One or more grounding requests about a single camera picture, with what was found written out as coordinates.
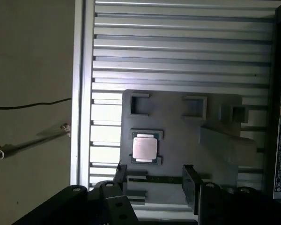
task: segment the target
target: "horizontal slat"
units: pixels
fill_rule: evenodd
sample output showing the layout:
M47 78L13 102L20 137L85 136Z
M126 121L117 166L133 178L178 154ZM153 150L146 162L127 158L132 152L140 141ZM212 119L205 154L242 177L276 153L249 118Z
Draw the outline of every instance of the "horizontal slat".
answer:
M219 53L246 53L246 54L271 54L270 45L261 44L229 44L205 42L177 42L177 41L141 41L141 40L109 40L95 39L96 48L125 48L125 49L150 49L172 51L205 51Z
M153 37L178 37L178 38L216 38L233 40L259 40L271 41L271 32L237 32L237 31L209 31L209 30L163 30L139 28L107 28L95 27L95 35L134 35Z
M121 121L121 116L121 105L92 105L92 120Z
M100 27L133 27L175 30L222 30L253 31L272 33L273 25L266 22L229 22L229 21L196 21L169 19L133 19L96 17L95 26Z
M239 8L239 9L276 9L281 1L266 0L96 0L98 5L131 5L131 6L167 6L167 7L196 7L196 8Z
M264 148L265 144L265 132L257 132L257 131L241 131L240 136L253 139L257 148Z
M242 96L267 96L267 89L253 88L219 88L219 87L195 87L195 86L178 86L178 85L148 85L148 84L121 84L121 83L93 83L93 90L164 90L164 91L181 91L195 93L211 94L237 94Z
M182 8L182 7L131 7L96 5L96 13L151 14L151 15L191 15L238 18L273 18L275 9L271 10L237 10L220 8Z
M122 93L93 92L92 99L122 100Z
M163 81L189 81L189 82L217 82L217 83L252 83L268 84L269 79L263 76L237 76L237 75L203 75L203 74L175 74L175 73L139 73L117 71L94 71L93 78L122 78Z
M121 127L91 126L92 142L121 142Z
M120 142L92 142L91 146L98 147L120 147Z
M99 183L99 182L105 181L105 180L113 180L113 178L112 177L94 177L94 176L89 177L89 182L91 184L96 184L96 183Z
M97 83L121 83L121 84L149 84L149 85L175 85L175 86L196 86L196 87L218 87L218 88L260 88L266 89L268 85L254 83L222 83L222 82L190 82L190 81L165 81L165 80L146 80L146 79L110 79L96 78Z
M104 73L116 74L117 72L94 71L93 75L94 76L98 75L99 77L100 76L105 77L103 75ZM117 99L117 100L122 100L122 93L93 92L92 98L93 99ZM268 98L267 97L243 97L243 105L264 105L264 106L266 106L267 104L268 104ZM108 121L95 121L95 122L96 122L96 125L113 125L113 124L109 124L109 123L106 124ZM115 126L120 126L120 123L118 124L118 121L115 121L115 122L117 123L117 124L115 124Z
M120 148L90 147L91 163L118 163Z
M164 51L141 51L141 50L112 50L95 49L94 56L107 57L133 57L133 58L156 58L156 59L179 59L179 60L216 60L216 61L240 61L240 62L264 62L269 63L269 54L239 54L219 52L167 52Z
M110 121L110 120L92 120L94 126L121 126L121 121Z
M115 168L96 168L96 167L91 167L89 169L90 174L107 174L107 175L115 175L117 169Z
M266 111L250 110L248 123L242 123L242 127L265 127L266 126Z
M118 162L117 163L91 163L91 167L97 167L97 168L112 168L112 169L116 169L118 166Z
M101 105L122 105L122 100L111 100L111 99L94 99L93 104Z
M139 63L139 62L116 62L94 61L94 69L114 70L146 70L164 72L187 72L205 74L227 75L269 75L269 67L257 66L228 66L213 64L167 64L167 63Z

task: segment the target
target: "bolt hole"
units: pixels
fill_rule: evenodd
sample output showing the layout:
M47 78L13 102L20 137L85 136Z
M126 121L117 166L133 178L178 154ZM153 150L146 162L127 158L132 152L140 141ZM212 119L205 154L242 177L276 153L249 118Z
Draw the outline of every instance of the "bolt hole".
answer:
M119 216L119 218L120 218L120 219L127 219L127 216L126 216L125 214L121 214L121 215Z

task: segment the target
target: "aluminum frame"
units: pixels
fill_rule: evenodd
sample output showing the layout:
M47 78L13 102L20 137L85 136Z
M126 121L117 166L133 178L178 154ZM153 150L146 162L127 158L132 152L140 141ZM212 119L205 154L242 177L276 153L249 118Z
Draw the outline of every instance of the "aluminum frame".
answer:
M95 0L75 1L70 184L89 189Z

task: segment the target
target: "black plastic part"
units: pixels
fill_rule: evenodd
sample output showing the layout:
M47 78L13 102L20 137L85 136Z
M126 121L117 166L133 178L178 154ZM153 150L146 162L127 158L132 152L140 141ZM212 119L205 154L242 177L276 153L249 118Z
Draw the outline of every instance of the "black plastic part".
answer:
M113 181L116 182L120 189L123 192L123 195L126 195L127 191L127 165L118 165L116 175L113 178Z
M226 224L243 225L255 218L258 224L281 225L281 204L278 201L250 187L238 187L231 196L224 211Z
M134 225L138 219L127 196L111 197L105 200L110 225Z
M76 224L87 220L87 194L84 186L72 185L58 192L14 225Z
M183 165L182 189L188 205L193 209L194 215L198 214L199 193L202 183L203 181L194 170L193 165Z
M199 225L225 224L224 216L221 188L214 183L203 183L200 190Z
M263 191L272 197L274 193L274 176L278 126L281 101L281 5L276 9L274 30L274 59L270 77L270 95L268 103L267 133L265 143L265 162Z

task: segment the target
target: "gray block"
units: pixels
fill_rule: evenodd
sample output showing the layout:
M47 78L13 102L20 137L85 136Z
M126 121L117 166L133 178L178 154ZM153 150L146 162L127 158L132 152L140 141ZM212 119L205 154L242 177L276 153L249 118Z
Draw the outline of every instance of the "gray block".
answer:
M149 116L131 116L131 96L140 97L146 104L139 105L139 112ZM206 120L185 120L182 115L190 112L188 100L191 96L206 100ZM209 173L212 178L225 180L224 171L231 166L218 159L199 143L200 126L218 122L221 105L241 105L239 95L200 94L170 91L126 90L123 93L120 160L129 170L147 170L149 175L182 176L182 165L192 164L198 173ZM162 131L158 141L157 155L162 157L161 165L131 163L133 147L132 130ZM240 122L229 123L233 135L240 135Z
M208 127L200 128L200 143L212 154L236 166L254 166L256 142Z

